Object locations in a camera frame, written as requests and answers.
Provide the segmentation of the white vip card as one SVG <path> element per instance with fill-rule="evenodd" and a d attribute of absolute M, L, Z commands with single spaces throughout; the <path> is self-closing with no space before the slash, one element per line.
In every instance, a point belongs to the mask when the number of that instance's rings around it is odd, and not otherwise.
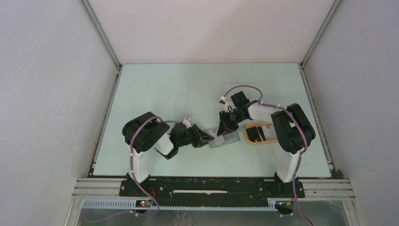
<path fill-rule="evenodd" d="M 213 142 L 215 146 L 220 146 L 225 144 L 226 141 L 224 139 L 224 136 L 216 136 Z"/>
<path fill-rule="evenodd" d="M 277 139 L 277 135 L 276 135 L 276 131 L 275 128 L 272 124 L 268 124 L 268 125 L 263 125 L 261 127 L 265 140 L 266 141 L 271 141 L 271 140 L 276 140 Z"/>

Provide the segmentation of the orange plastic tray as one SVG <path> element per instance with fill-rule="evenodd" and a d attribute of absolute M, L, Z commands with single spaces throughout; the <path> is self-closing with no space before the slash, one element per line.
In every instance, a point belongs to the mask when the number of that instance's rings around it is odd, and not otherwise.
<path fill-rule="evenodd" d="M 245 126 L 244 134 L 249 145 L 265 145 L 278 141 L 274 125 L 269 122 L 248 124 Z"/>

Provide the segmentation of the black VIP card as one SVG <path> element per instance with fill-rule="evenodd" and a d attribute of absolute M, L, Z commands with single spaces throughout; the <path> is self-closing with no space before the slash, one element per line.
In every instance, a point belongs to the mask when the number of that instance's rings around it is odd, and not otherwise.
<path fill-rule="evenodd" d="M 250 127 L 246 129 L 247 137 L 251 142 L 263 142 L 265 137 L 261 127 Z"/>

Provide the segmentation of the aluminium frame rail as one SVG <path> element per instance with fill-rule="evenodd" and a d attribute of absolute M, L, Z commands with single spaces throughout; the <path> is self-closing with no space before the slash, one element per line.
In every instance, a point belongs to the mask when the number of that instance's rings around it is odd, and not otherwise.
<path fill-rule="evenodd" d="M 72 197 L 82 201 L 82 207 L 92 209 L 117 210 L 237 210 L 237 211 L 274 211 L 278 206 L 291 206 L 292 198 L 266 197 L 265 189 L 257 193 L 230 194 L 217 190 L 173 190 L 160 194 L 166 189 L 161 187 L 156 197 L 120 196 L 125 191 L 121 179 L 100 180 L 98 178 L 81 178 L 77 180 Z M 299 201 L 343 201 L 355 200 L 351 184 L 342 180 L 301 180 L 298 188 Z"/>

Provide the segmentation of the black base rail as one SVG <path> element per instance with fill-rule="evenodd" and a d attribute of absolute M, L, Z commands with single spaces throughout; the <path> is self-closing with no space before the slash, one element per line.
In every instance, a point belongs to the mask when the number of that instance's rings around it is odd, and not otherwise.
<path fill-rule="evenodd" d="M 137 185 L 127 177 L 121 197 L 152 196 L 161 207 L 267 208 L 269 199 L 304 198 L 302 182 L 283 183 L 277 177 L 148 177 Z"/>

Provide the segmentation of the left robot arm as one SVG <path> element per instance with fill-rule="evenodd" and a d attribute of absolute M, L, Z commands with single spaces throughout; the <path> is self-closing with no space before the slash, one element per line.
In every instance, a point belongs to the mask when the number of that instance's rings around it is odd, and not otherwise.
<path fill-rule="evenodd" d="M 181 147 L 191 145 L 201 148 L 215 138 L 202 131 L 196 124 L 190 123 L 190 117 L 176 122 L 171 128 L 167 121 L 152 112 L 147 112 L 129 122 L 123 129 L 126 144 L 130 148 L 130 189 L 137 196 L 147 194 L 149 184 L 149 150 L 154 148 L 161 156 L 169 160 L 177 155 Z"/>

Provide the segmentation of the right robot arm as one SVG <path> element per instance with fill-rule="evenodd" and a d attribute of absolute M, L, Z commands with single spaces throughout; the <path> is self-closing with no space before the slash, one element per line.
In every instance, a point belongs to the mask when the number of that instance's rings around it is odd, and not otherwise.
<path fill-rule="evenodd" d="M 222 96 L 220 103 L 224 110 L 219 113 L 218 136 L 232 133 L 245 120 L 257 120 L 272 125 L 281 148 L 280 166 L 276 172 L 278 181 L 274 183 L 274 192 L 285 197 L 292 192 L 291 182 L 296 179 L 303 154 L 307 151 L 316 133 L 299 104 L 287 107 L 263 103 L 261 100 L 249 101 L 240 91 L 231 96 L 230 101 Z"/>

